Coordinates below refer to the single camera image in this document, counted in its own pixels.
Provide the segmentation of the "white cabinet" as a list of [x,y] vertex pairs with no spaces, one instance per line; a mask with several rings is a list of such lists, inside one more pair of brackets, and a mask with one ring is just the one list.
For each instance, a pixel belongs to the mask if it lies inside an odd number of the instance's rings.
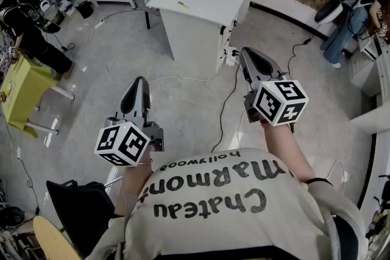
[[390,44],[378,36],[360,40],[349,68],[351,82],[376,100],[374,109],[351,119],[351,123],[370,135],[390,130]]

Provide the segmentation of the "person's left forearm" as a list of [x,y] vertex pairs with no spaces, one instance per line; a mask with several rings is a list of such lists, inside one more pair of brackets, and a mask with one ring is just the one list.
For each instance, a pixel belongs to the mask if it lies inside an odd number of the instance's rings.
[[[148,160],[149,158],[149,155],[144,155],[141,160]],[[116,215],[125,216],[127,213],[132,212],[138,201],[138,196],[151,174],[151,165],[125,168],[115,206]]]

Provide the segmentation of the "person's cream printed shirt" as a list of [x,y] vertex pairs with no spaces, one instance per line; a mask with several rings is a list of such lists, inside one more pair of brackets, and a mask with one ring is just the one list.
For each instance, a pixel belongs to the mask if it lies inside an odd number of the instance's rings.
[[301,182],[247,148],[158,168],[87,260],[361,260],[367,248],[359,209],[328,180]]

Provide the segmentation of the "round wooden stool seat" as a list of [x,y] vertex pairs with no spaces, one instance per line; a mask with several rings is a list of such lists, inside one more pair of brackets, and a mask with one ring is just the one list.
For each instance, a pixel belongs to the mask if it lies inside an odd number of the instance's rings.
[[82,260],[63,234],[47,219],[36,216],[34,233],[48,260]]

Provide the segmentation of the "black waste bin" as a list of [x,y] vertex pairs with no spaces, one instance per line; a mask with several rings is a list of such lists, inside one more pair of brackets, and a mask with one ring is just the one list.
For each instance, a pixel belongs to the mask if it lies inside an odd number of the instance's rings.
[[81,14],[83,19],[89,18],[94,13],[93,4],[89,1],[81,2],[76,9]]

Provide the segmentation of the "person's right forearm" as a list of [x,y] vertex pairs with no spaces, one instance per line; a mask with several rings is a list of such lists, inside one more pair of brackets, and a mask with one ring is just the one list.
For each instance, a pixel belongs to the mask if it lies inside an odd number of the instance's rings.
[[314,179],[314,170],[303,155],[289,126],[272,126],[267,120],[260,122],[269,153],[282,160],[301,182]]

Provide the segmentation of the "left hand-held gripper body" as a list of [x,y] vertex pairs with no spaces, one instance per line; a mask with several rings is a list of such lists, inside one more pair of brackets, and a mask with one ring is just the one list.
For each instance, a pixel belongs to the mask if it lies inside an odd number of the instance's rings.
[[147,113],[136,112],[129,117],[109,117],[97,137],[94,153],[117,167],[141,164],[148,146],[164,151],[163,129],[149,121]]

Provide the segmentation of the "black folding chair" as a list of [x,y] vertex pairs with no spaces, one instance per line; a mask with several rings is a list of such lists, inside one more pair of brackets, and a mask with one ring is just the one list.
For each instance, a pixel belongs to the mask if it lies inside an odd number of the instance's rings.
[[46,182],[57,215],[81,257],[91,254],[114,216],[115,207],[102,183]]

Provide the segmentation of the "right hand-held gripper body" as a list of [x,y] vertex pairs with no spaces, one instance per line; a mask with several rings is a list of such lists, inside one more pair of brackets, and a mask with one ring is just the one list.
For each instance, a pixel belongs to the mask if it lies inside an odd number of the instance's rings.
[[298,80],[287,73],[253,81],[244,75],[249,91],[244,96],[244,115],[250,123],[267,121],[272,126],[293,124],[309,103],[309,97]]

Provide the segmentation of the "black round device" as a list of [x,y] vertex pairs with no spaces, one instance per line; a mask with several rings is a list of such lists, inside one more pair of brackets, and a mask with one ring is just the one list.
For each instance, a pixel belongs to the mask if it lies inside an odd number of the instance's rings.
[[0,209],[0,227],[16,227],[24,222],[24,212],[15,206]]

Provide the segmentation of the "lime green table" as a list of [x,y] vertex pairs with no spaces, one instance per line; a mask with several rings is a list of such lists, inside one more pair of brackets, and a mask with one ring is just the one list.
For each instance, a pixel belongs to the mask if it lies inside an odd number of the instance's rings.
[[0,100],[0,103],[6,123],[34,138],[38,137],[38,130],[57,135],[57,130],[34,124],[29,116],[38,109],[38,103],[48,89],[74,100],[74,95],[59,87],[58,82],[52,78],[49,68],[20,54],[0,87],[0,93],[5,94],[5,100]]

